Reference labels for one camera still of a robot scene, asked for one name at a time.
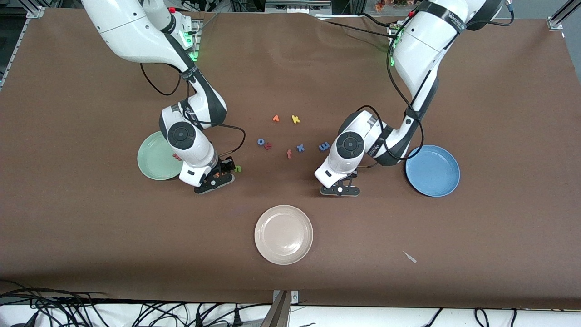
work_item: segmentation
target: black cable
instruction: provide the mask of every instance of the black cable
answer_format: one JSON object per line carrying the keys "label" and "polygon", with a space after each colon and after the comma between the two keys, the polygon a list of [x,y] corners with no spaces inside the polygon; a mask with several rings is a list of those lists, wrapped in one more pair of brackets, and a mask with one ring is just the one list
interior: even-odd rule
{"label": "black cable", "polygon": [[41,308],[38,308],[38,306],[37,306],[37,305],[33,307],[33,301],[32,301],[32,299],[30,299],[30,308],[31,308],[31,309],[32,309],[32,308],[36,308],[36,309],[37,309],[38,311],[40,311],[42,314],[44,314],[45,316],[47,316],[47,317],[49,318],[49,319],[48,319],[48,322],[49,322],[49,324],[51,325],[51,327],[53,327],[53,325],[52,325],[52,322],[53,322],[53,321],[55,321],[57,324],[61,325],[60,321],[59,321],[58,319],[56,319],[56,318],[55,318],[53,315],[51,315],[51,314],[48,312],[48,309],[46,309],[46,312],[45,312],[45,311],[43,311]]}
{"label": "black cable", "polygon": [[161,310],[161,309],[160,309],[160,311],[163,311],[163,314],[162,314],[161,316],[159,316],[157,319],[155,319],[155,320],[152,320],[152,322],[150,322],[150,323],[149,323],[149,326],[151,327],[151,326],[153,326],[153,325],[154,325],[156,322],[158,322],[158,321],[161,321],[161,320],[164,320],[164,319],[167,319],[167,318],[174,318],[174,320],[175,320],[175,327],[177,327],[177,326],[178,326],[178,320],[179,320],[179,321],[180,321],[182,324],[184,324],[184,326],[185,326],[185,325],[187,324],[187,322],[188,322],[188,320],[187,320],[187,319],[186,319],[186,322],[183,322],[183,321],[182,321],[182,320],[181,320],[181,319],[180,319],[180,318],[179,318],[177,315],[175,315],[175,314],[172,314],[172,313],[171,313],[172,311],[174,311],[175,309],[177,309],[177,308],[181,307],[182,305],[185,305],[185,304],[183,304],[183,303],[180,303],[180,304],[176,305],[175,307],[173,307],[173,308],[171,308],[171,309],[169,309],[169,310],[167,310],[167,311],[164,311],[164,310]]}
{"label": "black cable", "polygon": [[68,323],[66,323],[66,324],[62,324],[62,325],[60,325],[60,324],[59,324],[59,326],[58,326],[58,327],[67,327],[67,326],[75,326],[75,327],[83,326],[83,327],[90,327],[90,326],[88,326],[88,325],[85,325],[85,324],[82,324],[82,323],[79,323],[79,322],[76,322],[76,323],[75,323],[75,322],[68,322]]}
{"label": "black cable", "polygon": [[34,324],[36,323],[36,319],[38,318],[39,313],[40,313],[40,310],[35,312],[32,315],[32,317],[30,317],[30,319],[28,319],[28,321],[22,325],[22,327],[34,327]]}
{"label": "black cable", "polygon": [[360,168],[360,169],[362,169],[362,168],[373,168],[373,167],[377,166],[378,163],[379,162],[376,162],[373,165],[369,165],[369,166],[357,166],[357,168]]}
{"label": "black cable", "polygon": [[175,85],[174,89],[172,92],[170,93],[164,93],[161,92],[155,85],[153,85],[153,82],[151,82],[151,80],[149,79],[149,77],[147,76],[147,74],[145,73],[145,69],[144,69],[144,64],[140,63],[139,67],[141,67],[141,72],[144,74],[145,79],[147,80],[147,82],[149,83],[149,85],[151,85],[151,87],[153,87],[159,94],[161,95],[165,95],[167,97],[169,97],[170,95],[174,94],[175,91],[178,89],[178,87],[180,86],[180,82],[181,82],[181,76],[178,76],[178,83]]}
{"label": "black cable", "polygon": [[[260,306],[260,305],[271,305],[271,303],[258,303],[258,304],[251,304],[251,305],[247,305],[247,306],[245,306],[245,307],[239,308],[238,310],[243,310],[243,309],[252,308],[252,307],[258,307],[258,306]],[[216,318],[214,321],[212,321],[212,322],[211,322],[211,323],[209,323],[208,325],[205,325],[205,327],[211,326],[211,325],[212,325],[212,324],[214,324],[215,322],[217,322],[217,321],[220,321],[220,320],[224,319],[224,317],[226,317],[226,316],[228,316],[228,315],[231,315],[231,314],[233,314],[233,313],[234,313],[234,310],[232,310],[232,311],[228,312],[227,314],[224,314],[224,315],[222,315],[222,316],[220,316],[220,317]]]}
{"label": "black cable", "polygon": [[143,321],[143,319],[145,319],[148,315],[152,314],[154,311],[159,311],[159,312],[163,313],[163,315],[161,315],[160,317],[165,317],[166,315],[168,315],[169,317],[167,317],[167,318],[174,318],[176,320],[176,325],[177,325],[177,321],[182,323],[184,326],[187,324],[187,322],[183,322],[183,320],[180,317],[171,313],[171,311],[174,310],[175,308],[177,308],[181,305],[184,305],[183,303],[180,303],[179,305],[177,305],[169,310],[161,309],[161,307],[164,306],[165,304],[160,304],[157,307],[155,305],[149,305],[149,304],[145,304],[145,303],[143,303],[143,305],[145,305],[146,307],[150,307],[152,310],[149,313],[147,313],[146,315],[144,315],[143,317],[141,317],[141,319],[139,321],[136,321],[137,324],[134,326],[138,326],[139,322]]}
{"label": "black cable", "polygon": [[[8,296],[3,296],[1,295],[0,297],[15,297],[14,295],[8,295]],[[35,299],[37,300],[37,303],[35,304],[35,309],[40,310],[40,312],[48,317],[50,317],[52,320],[54,320],[57,324],[62,325],[62,323],[60,321],[58,321],[56,318],[54,318],[49,312],[48,312],[48,305],[46,305],[46,303],[52,305],[53,307],[61,310],[62,313],[65,314],[65,316],[67,317],[68,321],[72,321],[73,324],[80,324],[78,322],[78,320],[76,319],[75,316],[71,315],[70,312],[68,312],[66,310],[66,308],[64,308],[64,306],[62,306],[61,304],[59,304],[57,301],[53,301],[53,300],[49,300],[47,298],[42,298],[42,297],[37,297],[37,296],[31,296],[31,295],[27,295],[27,294],[18,294],[17,297],[22,297],[22,298],[31,298],[31,299]],[[44,305],[41,307],[38,305],[38,302],[45,302],[43,303]]]}
{"label": "black cable", "polygon": [[155,308],[154,307],[156,306],[156,304],[154,304],[154,305],[147,305],[145,303],[142,303],[141,304],[141,309],[143,309],[144,306],[147,307],[147,309],[145,311],[143,311],[143,312],[141,312],[141,310],[139,311],[139,315],[137,316],[137,318],[135,319],[135,321],[133,322],[133,324],[131,325],[131,327],[137,327],[137,326],[139,326],[139,323],[142,322],[145,319],[145,317],[147,317],[148,315],[150,315],[152,312],[155,311]]}
{"label": "black cable", "polygon": [[[423,81],[423,82],[422,82],[422,84],[420,85],[420,87],[419,87],[418,91],[415,93],[415,96],[414,96],[414,98],[412,99],[412,101],[411,101],[411,103],[410,103],[410,102],[407,100],[406,96],[405,96],[405,95],[402,93],[402,91],[401,91],[401,90],[399,89],[399,87],[397,86],[397,83],[396,83],[396,81],[393,79],[392,70],[391,70],[391,65],[390,65],[390,62],[389,62],[389,58],[392,56],[393,47],[394,47],[394,45],[395,45],[395,43],[396,43],[397,36],[398,36],[398,35],[401,33],[401,31],[403,30],[403,28],[404,28],[404,27],[405,27],[405,26],[406,26],[406,25],[407,25],[407,24],[408,24],[410,21],[411,21],[411,19],[408,19],[408,20],[406,20],[406,21],[405,21],[405,22],[404,22],[404,23],[403,23],[403,24],[400,26],[400,28],[399,28],[399,29],[397,29],[397,32],[396,32],[396,34],[393,36],[393,39],[394,39],[394,40],[393,40],[393,41],[392,41],[392,42],[389,44],[389,48],[388,48],[388,54],[387,54],[387,56],[386,56],[385,62],[386,62],[386,66],[387,66],[387,69],[388,69],[389,80],[392,82],[393,88],[395,88],[395,89],[396,89],[397,93],[398,93],[398,94],[399,94],[399,96],[400,96],[400,97],[403,99],[403,101],[406,103],[406,105],[407,105],[409,108],[412,108],[412,109],[413,109],[413,106],[412,106],[412,104],[414,103],[414,101],[415,101],[415,98],[418,96],[419,92],[422,90],[422,87],[424,86],[424,83],[426,82],[426,79],[428,78],[428,75],[430,74],[430,72],[431,72],[431,71],[430,71],[430,72],[428,72],[428,74],[426,75],[426,77],[424,77],[424,81]],[[379,118],[379,116],[378,116],[378,119],[379,119],[379,124],[381,125],[381,130],[383,131],[383,123],[382,123],[381,119]],[[387,151],[387,153],[388,153],[388,154],[389,154],[389,155],[390,155],[390,156],[391,156],[393,159],[395,159],[395,160],[408,160],[408,159],[411,159],[411,158],[415,157],[416,155],[418,155],[418,153],[420,152],[420,150],[422,150],[422,147],[424,146],[424,140],[425,140],[425,136],[424,136],[424,127],[423,127],[423,125],[422,125],[422,122],[421,122],[419,119],[416,119],[415,121],[418,123],[419,130],[420,130],[420,131],[421,131],[421,133],[422,133],[422,140],[421,140],[421,142],[420,142],[420,144],[419,144],[419,148],[418,148],[418,150],[417,150],[415,153],[413,153],[412,155],[408,155],[408,156],[407,156],[407,157],[405,157],[405,158],[400,158],[400,157],[396,156],[395,154],[393,154],[393,153],[392,153],[392,152],[389,150],[387,142],[386,142],[385,140],[383,141],[383,143],[384,143],[384,145],[385,145],[385,151]]]}
{"label": "black cable", "polygon": [[131,327],[134,327],[137,324],[137,320],[141,317],[141,315],[143,314],[143,310],[144,310],[144,305],[141,304],[141,308],[139,308],[139,314],[137,315],[137,318],[135,319],[135,321],[133,322],[133,324],[131,324]]}
{"label": "black cable", "polygon": [[6,303],[2,303],[0,304],[0,306],[2,305],[11,305],[11,304],[18,304],[18,303],[22,303],[22,302],[29,302],[30,300],[24,298],[22,300],[18,300],[18,301],[12,301],[12,302],[6,302]]}
{"label": "black cable", "polygon": [[[81,307],[85,311],[85,316],[87,317],[86,319],[83,316],[83,313],[81,312]],[[69,309],[69,312],[71,313],[71,315],[73,317],[78,315],[79,317],[81,317],[81,320],[83,321],[84,324],[87,324],[88,326],[93,327],[93,323],[92,323],[91,319],[89,318],[89,315],[87,313],[87,309],[83,305],[77,306],[76,304],[68,304],[65,308]]]}
{"label": "black cable", "polygon": [[[484,320],[486,322],[486,326],[484,326],[481,323],[480,318],[478,318],[478,311],[482,311],[482,314],[484,315]],[[474,309],[474,318],[476,319],[476,322],[478,323],[478,325],[480,325],[480,327],[490,327],[490,323],[488,322],[488,316],[486,315],[486,311],[484,311],[484,309],[481,308]]]}
{"label": "black cable", "polygon": [[99,310],[97,310],[97,308],[95,308],[95,305],[93,304],[91,295],[87,295],[88,299],[89,299],[89,304],[91,305],[91,307],[93,308],[93,311],[95,311],[95,313],[97,314],[97,317],[99,317],[99,319],[101,319],[101,322],[103,322],[103,324],[105,325],[105,327],[110,327],[107,322],[105,322],[105,320],[103,319],[103,317],[101,316],[101,314],[99,313]]}
{"label": "black cable", "polygon": [[24,285],[22,285],[20,283],[13,282],[13,281],[7,280],[7,279],[0,279],[0,282],[12,284],[12,285],[16,285],[16,286],[20,287],[21,290],[26,290],[26,292],[30,293],[31,295],[33,295],[33,296],[36,295],[36,296],[40,297],[40,293],[39,294],[34,294],[34,293],[32,293],[31,290],[29,290],[28,287],[26,287],[26,286],[24,286]]}
{"label": "black cable", "polygon": [[238,149],[240,149],[242,147],[242,144],[244,144],[244,141],[246,140],[246,131],[243,128],[241,128],[241,127],[232,126],[232,125],[226,125],[226,124],[212,123],[212,122],[203,122],[201,120],[199,120],[198,123],[200,123],[200,124],[208,124],[208,125],[213,125],[213,126],[221,126],[221,127],[226,127],[226,128],[229,128],[229,129],[237,129],[237,130],[239,130],[239,131],[242,132],[242,141],[240,141],[240,144],[238,144],[238,146],[235,147],[234,150],[230,150],[230,151],[224,152],[224,153],[220,154],[218,157],[223,157],[225,155],[233,154],[234,152],[238,151]]}
{"label": "black cable", "polygon": [[200,313],[200,308],[202,307],[202,304],[205,304],[205,303],[200,303],[200,304],[198,304],[198,311],[197,311],[197,314],[198,314],[198,315],[201,315],[201,313]]}
{"label": "black cable", "polygon": [[91,319],[89,317],[89,314],[87,312],[87,309],[85,308],[84,303],[81,301],[83,298],[81,298],[78,294],[81,293],[75,293],[75,292],[69,292],[69,291],[65,291],[65,290],[55,290],[55,289],[47,289],[45,287],[26,287],[26,288],[21,288],[21,289],[17,289],[17,290],[12,290],[9,292],[6,292],[3,294],[3,296],[6,295],[11,295],[11,294],[18,294],[21,293],[23,291],[26,291],[28,293],[33,294],[32,292],[52,292],[52,293],[59,293],[59,294],[66,294],[66,295],[70,295],[73,296],[77,302],[82,306],[83,311],[85,312],[85,316],[83,316],[82,314],[79,314],[79,317],[81,318],[81,320],[83,321],[83,323],[85,323],[86,325],[89,325],[90,327],[92,327],[92,322]]}
{"label": "black cable", "polygon": [[371,21],[374,22],[375,24],[377,24],[379,26],[383,26],[383,27],[388,27],[388,28],[391,24],[397,23],[397,20],[395,22],[391,22],[391,23],[382,23],[379,20],[375,19],[373,16],[371,16],[367,13],[364,13],[364,12],[356,13],[355,15],[356,16],[365,16],[365,17],[371,19]]}
{"label": "black cable", "polygon": [[188,322],[188,320],[189,320],[189,311],[188,311],[187,303],[184,303],[184,311],[185,311],[185,322]]}
{"label": "black cable", "polygon": [[216,322],[212,322],[210,325],[206,325],[206,327],[209,327],[209,326],[215,325],[215,324],[217,324],[217,323],[219,323],[219,322],[225,322],[225,323],[226,323],[226,326],[230,327],[230,323],[229,323],[227,320],[218,320],[218,321],[216,321]]}
{"label": "black cable", "polygon": [[514,327],[514,321],[517,319],[517,309],[512,309],[512,319],[510,320],[510,327]]}
{"label": "black cable", "polygon": [[189,35],[194,35],[194,34],[196,34],[196,33],[200,33],[200,32],[201,32],[201,31],[202,31],[204,28],[206,28],[206,26],[208,26],[208,25],[210,24],[210,22],[211,22],[211,21],[212,21],[214,18],[218,17],[218,14],[219,14],[219,13],[215,13],[215,14],[214,14],[214,16],[212,16],[212,17],[211,17],[211,18],[210,18],[210,19],[209,19],[207,22],[203,23],[203,25],[202,25],[202,28],[201,28],[201,29],[199,29],[199,30],[197,30],[197,31],[189,31],[189,32],[188,32],[188,34],[189,34]]}
{"label": "black cable", "polygon": [[213,305],[212,307],[210,307],[208,310],[204,311],[202,313],[202,316],[201,316],[202,322],[204,321],[204,319],[206,319],[206,317],[208,317],[208,315],[210,314],[210,312],[212,312],[212,310],[216,309],[219,305],[222,305],[222,304],[221,303],[216,303],[215,305]]}
{"label": "black cable", "polygon": [[357,30],[357,31],[362,31],[362,32],[370,33],[370,34],[381,35],[381,36],[393,38],[392,35],[388,35],[388,34],[384,34],[384,33],[379,33],[379,32],[375,32],[375,31],[370,31],[370,30],[364,30],[364,29],[360,29],[359,27],[349,26],[349,25],[335,23],[335,22],[329,22],[328,20],[326,20],[325,22],[327,22],[329,24],[337,25],[337,26],[347,27],[348,29],[353,29],[353,30]]}
{"label": "black cable", "polygon": [[[375,110],[375,108],[373,108],[373,107],[372,107],[372,106],[370,106],[370,105],[364,105],[364,106],[362,106],[361,108],[357,109],[357,110],[356,110],[356,112],[357,112],[357,111],[360,111],[360,110],[361,110],[361,109],[363,109],[363,108],[369,108],[369,109],[371,109],[371,110],[373,111],[373,113],[374,113],[374,114],[377,116],[377,120],[379,121],[379,125],[380,125],[380,127],[381,127],[381,131],[383,131],[383,129],[384,129],[384,126],[383,126],[383,121],[381,120],[381,116],[379,115],[379,112],[377,112],[377,110]],[[387,151],[387,152],[388,152],[388,154],[389,154],[390,156],[392,156],[394,159],[396,159],[396,160],[408,160],[408,159],[411,159],[411,158],[415,157],[416,155],[418,155],[419,151],[420,151],[420,150],[422,149],[422,147],[424,146],[424,127],[422,126],[422,123],[421,123],[419,120],[416,120],[416,121],[418,122],[418,125],[419,125],[419,130],[420,130],[420,131],[421,131],[421,133],[422,133],[422,134],[421,134],[421,135],[422,135],[422,140],[421,140],[421,142],[420,142],[420,144],[419,144],[418,151],[416,151],[416,152],[415,152],[415,153],[413,153],[412,155],[409,155],[409,156],[407,156],[407,157],[405,157],[405,158],[399,158],[399,157],[396,157],[395,155],[393,155],[393,154],[391,153],[391,151],[389,151],[389,148],[388,148],[388,142],[387,142],[386,140],[383,140],[383,144],[384,144],[384,146],[385,146],[385,151]]]}
{"label": "black cable", "polygon": [[440,315],[440,312],[442,310],[444,310],[444,308],[439,308],[438,311],[436,311],[436,314],[432,317],[432,320],[430,320],[430,322],[428,322],[427,325],[424,325],[424,327],[432,327],[432,325],[436,321],[437,316]]}
{"label": "black cable", "polygon": [[[189,85],[190,84],[188,83],[188,92],[186,94],[186,100],[189,98]],[[240,142],[240,144],[238,144],[238,146],[236,148],[234,148],[234,150],[230,150],[230,151],[224,152],[224,153],[220,154],[218,157],[222,157],[222,156],[225,156],[225,155],[233,154],[234,152],[236,152],[238,149],[240,149],[242,147],[242,144],[244,144],[244,141],[246,140],[246,131],[243,128],[241,128],[241,127],[232,126],[232,125],[226,125],[226,124],[218,124],[218,123],[213,123],[213,122],[203,122],[203,121],[200,121],[200,120],[197,120],[197,119],[194,120],[194,119],[190,118],[189,115],[185,114],[185,112],[184,112],[184,118],[187,121],[189,121],[192,124],[194,124],[194,125],[196,125],[197,123],[198,124],[208,124],[208,125],[212,125],[212,126],[221,126],[221,127],[226,127],[226,128],[230,128],[230,129],[237,129],[237,130],[239,130],[239,131],[242,132],[242,141]]]}
{"label": "black cable", "polygon": [[243,326],[244,322],[240,318],[240,309],[238,308],[238,303],[234,304],[234,320],[232,321],[233,327]]}
{"label": "black cable", "polygon": [[466,27],[468,27],[470,25],[474,25],[474,24],[489,24],[489,25],[507,27],[507,26],[512,25],[512,23],[514,23],[514,11],[513,10],[510,11],[510,22],[508,22],[508,23],[499,23],[499,22],[494,22],[492,20],[477,20],[475,22],[469,22],[468,24],[466,24]]}

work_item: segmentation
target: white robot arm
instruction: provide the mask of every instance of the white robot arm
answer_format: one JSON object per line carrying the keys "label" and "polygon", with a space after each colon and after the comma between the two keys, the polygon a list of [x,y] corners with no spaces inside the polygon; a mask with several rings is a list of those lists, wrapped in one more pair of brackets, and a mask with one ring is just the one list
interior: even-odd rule
{"label": "white robot arm", "polygon": [[[198,192],[200,187],[213,190],[233,182],[233,175],[228,173],[220,174],[229,175],[227,178],[210,180],[213,174],[209,173],[216,167],[221,170],[222,162],[201,130],[222,124],[227,108],[188,55],[187,42],[180,42],[186,33],[183,29],[187,28],[187,19],[179,13],[170,13],[163,0],[144,1],[143,7],[137,0],[82,0],[82,3],[95,28],[117,56],[132,62],[173,66],[196,91],[188,99],[163,109],[159,120],[164,137],[184,162],[180,179],[197,187],[197,193],[204,193]],[[183,135],[174,134],[185,125],[189,125],[187,140],[191,142],[181,139]]]}
{"label": "white robot arm", "polygon": [[[437,69],[450,45],[466,28],[465,22],[492,20],[501,6],[502,0],[429,0],[418,6],[403,24],[405,28],[393,51],[395,68],[413,96],[401,126],[394,129],[385,122],[380,126],[380,121],[367,111],[347,117],[328,157],[315,171],[323,185],[322,194],[357,195],[358,189],[354,192],[339,182],[352,176],[364,154],[382,166],[400,162],[436,93]],[[471,29],[483,25],[472,24]]]}

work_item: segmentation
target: green plate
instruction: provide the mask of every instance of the green plate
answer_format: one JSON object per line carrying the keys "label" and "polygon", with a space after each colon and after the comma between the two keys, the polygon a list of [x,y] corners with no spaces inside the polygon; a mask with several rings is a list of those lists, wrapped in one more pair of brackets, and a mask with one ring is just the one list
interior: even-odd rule
{"label": "green plate", "polygon": [[173,157],[170,144],[157,131],[151,134],[139,147],[137,165],[141,172],[155,180],[166,180],[178,176],[182,162]]}

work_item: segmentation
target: metal frame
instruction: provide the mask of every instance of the metal frame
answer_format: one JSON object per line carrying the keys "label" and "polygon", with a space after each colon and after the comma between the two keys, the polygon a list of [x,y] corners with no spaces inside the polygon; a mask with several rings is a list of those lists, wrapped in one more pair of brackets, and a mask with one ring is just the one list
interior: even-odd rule
{"label": "metal frame", "polygon": [[[274,302],[281,291],[274,291],[272,294],[272,302]],[[299,291],[290,291],[290,303],[291,304],[298,304],[299,303]]]}
{"label": "metal frame", "polygon": [[360,13],[365,10],[367,0],[351,0],[351,14]]}
{"label": "metal frame", "polygon": [[26,22],[24,22],[24,26],[22,27],[22,31],[20,32],[20,35],[18,36],[18,41],[16,41],[16,46],[14,47],[14,51],[12,51],[12,55],[10,56],[10,61],[8,62],[8,65],[6,65],[6,71],[4,72],[4,75],[2,75],[2,80],[0,81],[0,91],[2,91],[2,87],[4,86],[4,83],[6,83],[6,78],[8,77],[8,73],[10,72],[10,68],[12,67],[12,62],[14,61],[14,58],[16,56],[16,51],[18,51],[18,48],[20,48],[20,43],[22,42],[22,38],[24,37],[24,33],[26,32],[26,29],[28,28],[29,23],[30,23],[30,18],[26,19]]}
{"label": "metal frame", "polygon": [[560,7],[557,12],[547,18],[547,24],[551,31],[558,31],[563,29],[561,24],[567,17],[569,17],[575,10],[581,6],[581,0],[567,0],[567,2]]}
{"label": "metal frame", "polygon": [[260,327],[287,327],[291,314],[291,291],[278,291],[275,294],[274,303],[270,306],[266,317],[262,320]]}
{"label": "metal frame", "polygon": [[40,18],[44,14],[44,7],[49,7],[46,0],[18,0],[22,7],[28,12],[26,18]]}
{"label": "metal frame", "polygon": [[230,6],[233,12],[248,12],[246,8],[247,0],[230,0]]}
{"label": "metal frame", "polygon": [[198,60],[198,53],[200,52],[200,42],[202,42],[202,28],[204,26],[204,19],[192,19],[193,35],[193,52],[194,61]]}
{"label": "metal frame", "polygon": [[333,14],[331,0],[266,0],[264,12],[301,12],[311,16]]}

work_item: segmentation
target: white floor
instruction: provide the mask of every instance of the white floor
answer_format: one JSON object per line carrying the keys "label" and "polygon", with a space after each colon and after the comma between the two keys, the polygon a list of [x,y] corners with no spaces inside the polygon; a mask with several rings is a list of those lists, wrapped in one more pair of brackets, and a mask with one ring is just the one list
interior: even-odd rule
{"label": "white floor", "polygon": [[[139,314],[141,305],[139,304],[99,304],[96,306],[101,316],[110,327],[130,327]],[[197,304],[188,304],[188,315],[195,316]],[[233,304],[224,304],[206,318],[204,323],[209,324],[217,317],[234,309]],[[254,307],[241,310],[243,321],[254,321],[264,318],[269,306]],[[95,327],[102,327],[104,324],[99,318],[88,309],[90,318]],[[186,318],[186,309],[180,307],[174,311],[183,320]],[[354,326],[384,326],[384,327],[422,327],[426,325],[437,309],[431,308],[364,308],[364,307],[303,307],[295,306],[291,308],[289,327],[300,327],[315,323],[313,327],[354,327]],[[35,310],[27,305],[8,305],[0,307],[0,327],[10,327],[18,323],[26,322]],[[62,313],[54,311],[54,316],[66,323]],[[490,327],[509,327],[512,317],[511,310],[486,310],[490,321]],[[149,323],[159,317],[159,314],[152,314],[144,319],[139,325],[148,326]],[[230,323],[233,315],[226,317]],[[50,327],[47,317],[39,316],[36,327]],[[175,327],[173,319],[164,319],[155,323],[158,327]],[[472,309],[444,309],[438,316],[433,327],[444,326],[464,326],[479,327],[474,318]],[[580,327],[581,312],[558,312],[558,311],[533,311],[519,310],[514,323],[515,327]]]}

